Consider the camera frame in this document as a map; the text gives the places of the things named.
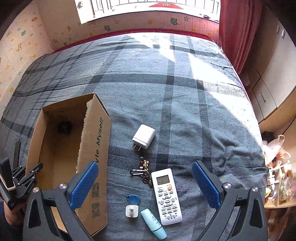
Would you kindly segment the brown cardboard box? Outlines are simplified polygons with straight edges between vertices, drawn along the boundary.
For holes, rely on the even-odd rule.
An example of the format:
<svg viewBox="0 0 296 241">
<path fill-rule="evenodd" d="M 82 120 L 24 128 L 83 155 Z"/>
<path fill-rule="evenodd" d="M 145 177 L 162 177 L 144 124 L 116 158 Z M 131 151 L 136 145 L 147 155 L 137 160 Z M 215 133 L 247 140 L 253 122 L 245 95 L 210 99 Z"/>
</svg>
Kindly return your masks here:
<svg viewBox="0 0 296 241">
<path fill-rule="evenodd" d="M 68 183 L 94 161 L 98 176 L 82 206 L 75 210 L 91 236 L 107 226 L 107 160 L 111 130 L 108 112 L 95 93 L 42 108 L 31 138 L 27 172 L 38 163 L 37 186 L 43 190 Z"/>
</svg>

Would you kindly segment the white air conditioner remote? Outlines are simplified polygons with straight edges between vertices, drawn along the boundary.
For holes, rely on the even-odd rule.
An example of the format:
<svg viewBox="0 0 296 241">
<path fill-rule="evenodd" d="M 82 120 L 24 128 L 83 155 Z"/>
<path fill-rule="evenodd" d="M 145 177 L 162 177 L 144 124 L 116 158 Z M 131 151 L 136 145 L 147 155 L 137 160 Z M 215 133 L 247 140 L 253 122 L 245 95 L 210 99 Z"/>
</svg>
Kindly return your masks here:
<svg viewBox="0 0 296 241">
<path fill-rule="evenodd" d="M 171 168 L 151 173 L 159 217 L 162 225 L 174 225 L 183 220 Z"/>
</svg>

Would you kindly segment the small white charger plug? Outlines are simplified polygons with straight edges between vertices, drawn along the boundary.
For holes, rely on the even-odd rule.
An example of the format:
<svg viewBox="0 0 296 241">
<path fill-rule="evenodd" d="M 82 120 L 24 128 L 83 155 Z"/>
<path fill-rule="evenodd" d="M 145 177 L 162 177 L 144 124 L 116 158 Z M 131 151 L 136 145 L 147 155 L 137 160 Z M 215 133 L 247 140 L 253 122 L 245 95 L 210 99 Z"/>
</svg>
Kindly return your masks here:
<svg viewBox="0 0 296 241">
<path fill-rule="evenodd" d="M 138 205 L 127 205 L 125 207 L 125 216 L 128 218 L 137 218 L 138 217 Z"/>
</svg>

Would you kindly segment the light blue tube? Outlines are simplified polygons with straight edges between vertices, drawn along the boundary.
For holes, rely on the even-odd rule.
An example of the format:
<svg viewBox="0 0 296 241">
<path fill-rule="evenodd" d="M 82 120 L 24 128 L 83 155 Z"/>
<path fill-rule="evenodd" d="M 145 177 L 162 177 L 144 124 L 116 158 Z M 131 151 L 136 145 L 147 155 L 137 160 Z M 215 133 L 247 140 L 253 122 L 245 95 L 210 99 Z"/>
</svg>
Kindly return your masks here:
<svg viewBox="0 0 296 241">
<path fill-rule="evenodd" d="M 153 213 L 148 209 L 144 209 L 140 212 L 142 215 L 145 223 L 151 230 L 151 232 L 160 240 L 164 240 L 167 238 L 167 234 L 160 224 L 160 222 L 157 220 L 157 218 L 153 215 Z"/>
</svg>

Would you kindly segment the blue key fob tag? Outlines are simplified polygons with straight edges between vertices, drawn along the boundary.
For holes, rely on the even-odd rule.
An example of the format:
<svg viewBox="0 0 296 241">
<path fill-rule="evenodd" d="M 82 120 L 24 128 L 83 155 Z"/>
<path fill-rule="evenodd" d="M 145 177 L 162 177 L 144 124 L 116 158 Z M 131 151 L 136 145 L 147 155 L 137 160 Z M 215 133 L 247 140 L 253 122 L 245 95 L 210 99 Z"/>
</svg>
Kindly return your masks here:
<svg viewBox="0 0 296 241">
<path fill-rule="evenodd" d="M 141 201 L 141 198 L 135 194 L 130 194 L 126 196 L 126 200 L 129 202 L 131 205 L 138 205 Z"/>
</svg>

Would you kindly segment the keys with carabiner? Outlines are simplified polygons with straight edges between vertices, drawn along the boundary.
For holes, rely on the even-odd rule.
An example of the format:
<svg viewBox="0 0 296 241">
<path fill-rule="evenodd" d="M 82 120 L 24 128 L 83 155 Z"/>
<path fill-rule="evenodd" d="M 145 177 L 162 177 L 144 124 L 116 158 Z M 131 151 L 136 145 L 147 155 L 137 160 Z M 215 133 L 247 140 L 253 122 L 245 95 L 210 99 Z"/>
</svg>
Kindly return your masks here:
<svg viewBox="0 0 296 241">
<path fill-rule="evenodd" d="M 140 157 L 138 168 L 130 170 L 129 173 L 132 177 L 141 178 L 142 182 L 149 185 L 150 188 L 153 187 L 151 173 L 149 172 L 149 160 L 144 157 Z"/>
</svg>

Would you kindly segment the large white charger plug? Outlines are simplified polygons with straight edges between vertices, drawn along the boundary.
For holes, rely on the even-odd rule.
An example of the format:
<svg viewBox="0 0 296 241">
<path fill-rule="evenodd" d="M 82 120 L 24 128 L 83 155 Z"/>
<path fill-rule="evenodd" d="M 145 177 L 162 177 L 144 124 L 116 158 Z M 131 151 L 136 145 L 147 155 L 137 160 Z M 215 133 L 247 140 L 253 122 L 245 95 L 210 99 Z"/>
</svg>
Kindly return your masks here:
<svg viewBox="0 0 296 241">
<path fill-rule="evenodd" d="M 135 149 L 136 147 L 138 147 L 138 151 L 141 148 L 145 150 L 148 149 L 155 135 L 156 130 L 154 128 L 141 124 L 132 138 L 132 141 L 134 143 L 133 148 Z"/>
</svg>

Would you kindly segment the wooden shelf with clutter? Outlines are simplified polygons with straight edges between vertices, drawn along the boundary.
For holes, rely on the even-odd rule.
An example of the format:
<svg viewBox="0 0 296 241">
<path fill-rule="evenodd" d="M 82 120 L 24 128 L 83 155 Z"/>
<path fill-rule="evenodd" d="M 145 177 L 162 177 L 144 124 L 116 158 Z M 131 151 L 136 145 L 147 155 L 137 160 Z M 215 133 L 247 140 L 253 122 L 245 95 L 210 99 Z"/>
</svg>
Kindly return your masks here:
<svg viewBox="0 0 296 241">
<path fill-rule="evenodd" d="M 295 161 L 276 160 L 270 165 L 264 208 L 268 240 L 279 240 L 295 207 Z"/>
</svg>

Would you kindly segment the white plastic bag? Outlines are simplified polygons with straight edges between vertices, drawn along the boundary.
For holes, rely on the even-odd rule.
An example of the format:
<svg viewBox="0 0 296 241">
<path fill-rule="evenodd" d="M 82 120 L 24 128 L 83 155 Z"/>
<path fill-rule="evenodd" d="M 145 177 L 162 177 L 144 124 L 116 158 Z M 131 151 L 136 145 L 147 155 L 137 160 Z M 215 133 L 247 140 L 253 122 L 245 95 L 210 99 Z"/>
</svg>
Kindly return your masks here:
<svg viewBox="0 0 296 241">
<path fill-rule="evenodd" d="M 283 148 L 284 142 L 284 135 L 278 135 L 277 138 L 275 138 L 269 143 L 266 140 L 262 141 L 262 149 L 264 153 L 264 161 L 266 166 L 268 166 L 274 160 L 274 158 L 287 160 L 291 158 L 290 153 Z"/>
</svg>

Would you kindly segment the grey plaid bed blanket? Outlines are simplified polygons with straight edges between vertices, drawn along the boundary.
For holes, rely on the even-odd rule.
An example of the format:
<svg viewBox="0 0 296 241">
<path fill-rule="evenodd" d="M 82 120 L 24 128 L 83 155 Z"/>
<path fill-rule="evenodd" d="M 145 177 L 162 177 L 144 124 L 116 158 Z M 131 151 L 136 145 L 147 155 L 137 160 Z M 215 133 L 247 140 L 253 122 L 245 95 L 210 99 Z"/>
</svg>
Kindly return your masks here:
<svg viewBox="0 0 296 241">
<path fill-rule="evenodd" d="M 112 36 L 46 54 L 24 72 L 1 117 L 1 147 L 21 163 L 43 107 L 95 93 L 111 118 L 107 163 L 108 224 L 95 240 L 155 240 L 144 220 L 125 217 L 126 195 L 158 214 L 154 191 L 130 176 L 140 156 L 152 171 L 171 168 L 183 221 L 168 240 L 196 240 L 214 210 L 192 177 L 200 160 L 221 181 L 253 186 L 267 179 L 252 105 L 231 63 L 211 41 L 166 33 Z M 156 130 L 148 149 L 133 148 L 141 124 Z"/>
</svg>

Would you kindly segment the beige wardrobe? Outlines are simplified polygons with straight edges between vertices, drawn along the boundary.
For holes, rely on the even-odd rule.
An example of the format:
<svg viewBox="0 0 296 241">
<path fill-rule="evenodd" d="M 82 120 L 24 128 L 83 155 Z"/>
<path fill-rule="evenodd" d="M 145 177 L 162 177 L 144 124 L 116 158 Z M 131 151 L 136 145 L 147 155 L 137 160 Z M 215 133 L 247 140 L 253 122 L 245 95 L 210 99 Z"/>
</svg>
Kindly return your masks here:
<svg viewBox="0 0 296 241">
<path fill-rule="evenodd" d="M 262 132 L 295 116 L 295 45 L 278 18 L 264 8 L 242 77 Z"/>
</svg>

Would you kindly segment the red curtain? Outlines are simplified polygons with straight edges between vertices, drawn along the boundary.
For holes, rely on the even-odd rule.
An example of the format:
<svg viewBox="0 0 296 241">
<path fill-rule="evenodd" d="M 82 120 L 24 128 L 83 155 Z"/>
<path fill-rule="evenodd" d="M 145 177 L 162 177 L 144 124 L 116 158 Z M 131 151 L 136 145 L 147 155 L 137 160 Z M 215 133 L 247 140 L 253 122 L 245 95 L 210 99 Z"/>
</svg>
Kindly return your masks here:
<svg viewBox="0 0 296 241">
<path fill-rule="evenodd" d="M 240 74 L 261 18 L 262 1 L 221 1 L 218 44 Z"/>
</svg>

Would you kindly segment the metal window railing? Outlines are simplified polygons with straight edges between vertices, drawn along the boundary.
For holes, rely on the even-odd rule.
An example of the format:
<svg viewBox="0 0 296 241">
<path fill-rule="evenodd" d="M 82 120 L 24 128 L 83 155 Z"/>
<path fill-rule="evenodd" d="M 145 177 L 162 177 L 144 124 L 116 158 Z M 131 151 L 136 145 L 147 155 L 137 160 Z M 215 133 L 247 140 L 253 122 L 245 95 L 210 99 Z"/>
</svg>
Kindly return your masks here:
<svg viewBox="0 0 296 241">
<path fill-rule="evenodd" d="M 143 11 L 170 11 L 191 16 L 203 17 L 213 21 L 220 18 L 221 1 L 183 0 L 183 1 L 91 1 L 94 15 L 104 16 L 136 13 Z"/>
</svg>

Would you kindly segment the red window cushion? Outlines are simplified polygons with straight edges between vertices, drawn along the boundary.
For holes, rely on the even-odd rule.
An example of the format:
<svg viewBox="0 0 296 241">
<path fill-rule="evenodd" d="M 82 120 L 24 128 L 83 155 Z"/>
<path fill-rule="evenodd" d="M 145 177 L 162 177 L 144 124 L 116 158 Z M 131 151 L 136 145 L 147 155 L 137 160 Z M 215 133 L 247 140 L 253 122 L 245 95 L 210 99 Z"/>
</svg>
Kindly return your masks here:
<svg viewBox="0 0 296 241">
<path fill-rule="evenodd" d="M 150 8 L 183 9 L 180 6 L 176 5 L 175 3 L 156 3 L 149 7 Z"/>
</svg>

